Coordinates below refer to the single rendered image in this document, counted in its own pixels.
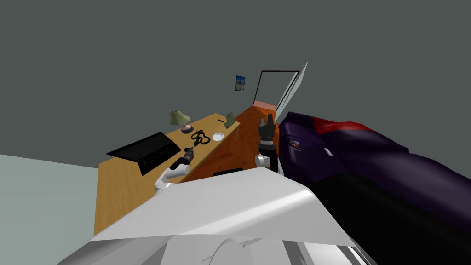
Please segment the green shade table lamp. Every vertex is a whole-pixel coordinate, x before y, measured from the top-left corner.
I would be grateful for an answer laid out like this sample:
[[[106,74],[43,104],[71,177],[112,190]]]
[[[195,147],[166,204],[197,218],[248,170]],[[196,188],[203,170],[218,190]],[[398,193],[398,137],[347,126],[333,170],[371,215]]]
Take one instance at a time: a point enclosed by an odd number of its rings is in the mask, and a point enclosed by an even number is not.
[[[183,134],[193,132],[194,128],[190,125],[190,117],[183,114],[180,110],[174,109],[169,112],[170,125],[180,126]]]

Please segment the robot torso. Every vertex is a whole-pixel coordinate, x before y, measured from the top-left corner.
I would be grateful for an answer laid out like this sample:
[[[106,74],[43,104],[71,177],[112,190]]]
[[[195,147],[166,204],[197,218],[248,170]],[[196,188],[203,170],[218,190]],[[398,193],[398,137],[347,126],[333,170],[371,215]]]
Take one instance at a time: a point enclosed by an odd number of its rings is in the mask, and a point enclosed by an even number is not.
[[[172,185],[58,265],[372,265],[306,187],[258,167]]]

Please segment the black laptop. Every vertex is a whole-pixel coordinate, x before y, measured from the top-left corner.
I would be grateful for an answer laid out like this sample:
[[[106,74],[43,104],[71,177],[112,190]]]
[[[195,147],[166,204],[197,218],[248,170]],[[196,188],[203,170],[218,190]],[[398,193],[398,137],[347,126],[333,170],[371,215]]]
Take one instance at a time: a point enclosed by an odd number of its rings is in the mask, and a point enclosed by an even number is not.
[[[123,146],[107,155],[136,162],[145,175],[181,151],[180,147],[162,132]]]

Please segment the purple bed with red blanket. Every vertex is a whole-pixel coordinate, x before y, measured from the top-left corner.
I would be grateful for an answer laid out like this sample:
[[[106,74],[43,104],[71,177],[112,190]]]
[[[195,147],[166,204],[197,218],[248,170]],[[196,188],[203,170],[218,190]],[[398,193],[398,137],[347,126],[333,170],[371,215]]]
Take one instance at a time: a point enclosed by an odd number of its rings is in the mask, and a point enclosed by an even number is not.
[[[471,265],[471,179],[355,122],[289,112],[284,174],[377,265]]]

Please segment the wooden desk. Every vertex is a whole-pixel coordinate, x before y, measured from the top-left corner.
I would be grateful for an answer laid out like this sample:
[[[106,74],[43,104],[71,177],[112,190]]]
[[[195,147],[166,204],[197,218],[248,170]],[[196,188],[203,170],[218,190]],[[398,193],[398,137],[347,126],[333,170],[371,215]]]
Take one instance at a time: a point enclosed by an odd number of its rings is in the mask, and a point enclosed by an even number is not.
[[[235,116],[235,123],[229,129],[226,129],[224,123],[219,122],[217,119],[225,121],[225,116],[214,113],[191,123],[196,131],[202,129],[209,137],[212,137],[215,133],[222,133],[224,138],[218,142],[211,141],[206,145],[198,145],[195,149],[195,157],[190,165],[189,174],[171,179],[171,182],[182,183],[187,181],[192,177],[194,171],[221,144],[227,143],[231,136],[238,137],[241,125],[240,115]],[[145,175],[141,175],[136,162],[111,158],[100,163],[98,167],[94,234],[98,234],[151,198],[155,193],[155,181],[166,168],[170,167],[182,155],[183,151]]]

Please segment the pale grey door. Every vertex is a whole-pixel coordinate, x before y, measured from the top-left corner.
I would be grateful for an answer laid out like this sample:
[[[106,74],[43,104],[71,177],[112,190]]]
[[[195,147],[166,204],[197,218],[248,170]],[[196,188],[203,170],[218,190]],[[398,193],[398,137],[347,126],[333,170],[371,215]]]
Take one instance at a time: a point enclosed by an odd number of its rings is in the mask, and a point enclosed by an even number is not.
[[[300,71],[296,71],[296,73],[293,75],[291,81],[289,82],[288,87],[284,91],[284,93],[283,93],[283,95],[282,95],[282,97],[281,97],[281,99],[280,99],[280,101],[277,105],[276,120],[279,119],[279,117],[281,116],[283,110],[287,107],[288,102],[291,100],[291,98],[293,97],[293,95],[295,94],[297,89],[299,88],[299,86],[302,82],[303,76],[305,74],[306,68],[308,66],[308,63],[309,63],[309,61],[306,61],[303,68]]]

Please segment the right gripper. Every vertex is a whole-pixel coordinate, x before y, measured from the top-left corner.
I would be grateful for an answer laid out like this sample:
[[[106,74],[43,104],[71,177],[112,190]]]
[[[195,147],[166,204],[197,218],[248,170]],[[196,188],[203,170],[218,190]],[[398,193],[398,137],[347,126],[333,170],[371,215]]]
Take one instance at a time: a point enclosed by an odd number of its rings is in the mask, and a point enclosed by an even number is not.
[[[268,114],[267,125],[265,118],[260,119],[260,127],[258,128],[261,140],[273,140],[276,134],[276,125],[273,120],[273,115]]]

